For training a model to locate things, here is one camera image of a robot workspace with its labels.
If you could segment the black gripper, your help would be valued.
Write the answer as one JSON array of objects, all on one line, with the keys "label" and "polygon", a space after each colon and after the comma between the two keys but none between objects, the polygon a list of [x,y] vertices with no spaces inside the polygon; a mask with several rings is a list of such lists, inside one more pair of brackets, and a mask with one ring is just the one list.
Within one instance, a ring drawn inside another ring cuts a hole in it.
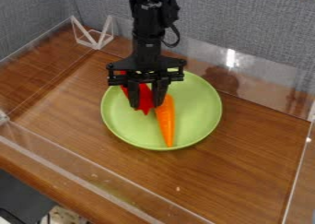
[{"label": "black gripper", "polygon": [[110,86],[126,85],[129,104],[134,109],[140,104],[138,83],[150,83],[152,102],[158,107],[170,82],[182,81],[186,61],[161,54],[160,40],[133,40],[132,47],[125,58],[106,65],[106,81]]}]

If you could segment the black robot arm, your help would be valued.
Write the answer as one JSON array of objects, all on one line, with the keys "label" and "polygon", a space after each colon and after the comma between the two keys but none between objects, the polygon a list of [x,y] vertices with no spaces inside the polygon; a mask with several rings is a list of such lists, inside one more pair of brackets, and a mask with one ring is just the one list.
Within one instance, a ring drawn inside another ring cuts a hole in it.
[{"label": "black robot arm", "polygon": [[174,26],[180,7],[176,0],[129,0],[133,18],[130,55],[106,65],[108,85],[122,86],[132,108],[140,106],[140,84],[150,84],[152,106],[165,100],[168,86],[182,81],[186,62],[164,56],[161,44],[168,48],[178,45],[181,35]]}]

